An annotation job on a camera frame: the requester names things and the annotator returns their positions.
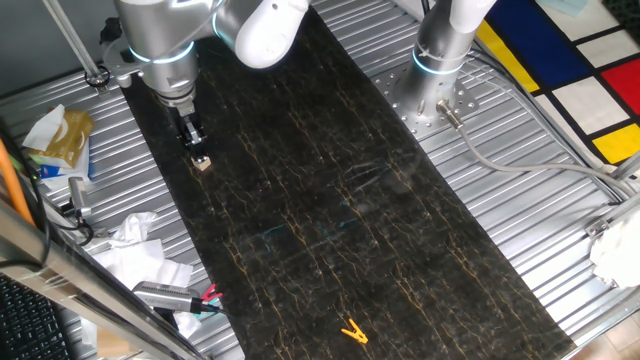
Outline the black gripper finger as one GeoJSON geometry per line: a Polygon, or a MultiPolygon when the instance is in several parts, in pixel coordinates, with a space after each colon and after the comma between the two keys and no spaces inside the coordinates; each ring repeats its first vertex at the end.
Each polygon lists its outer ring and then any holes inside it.
{"type": "Polygon", "coordinates": [[[202,165],[208,160],[208,155],[205,149],[205,139],[199,134],[197,130],[192,133],[192,160],[196,165],[202,165]]]}
{"type": "Polygon", "coordinates": [[[196,158],[196,152],[194,151],[194,145],[192,143],[192,138],[189,134],[186,134],[182,131],[179,132],[178,139],[184,148],[186,154],[191,158],[196,158]]]}

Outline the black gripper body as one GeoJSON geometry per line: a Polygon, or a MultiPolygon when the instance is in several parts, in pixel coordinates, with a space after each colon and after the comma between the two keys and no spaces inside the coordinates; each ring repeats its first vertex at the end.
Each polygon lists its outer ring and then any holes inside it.
{"type": "Polygon", "coordinates": [[[179,139],[200,139],[201,122],[197,112],[181,115],[177,108],[169,107],[169,117],[179,139]]]}

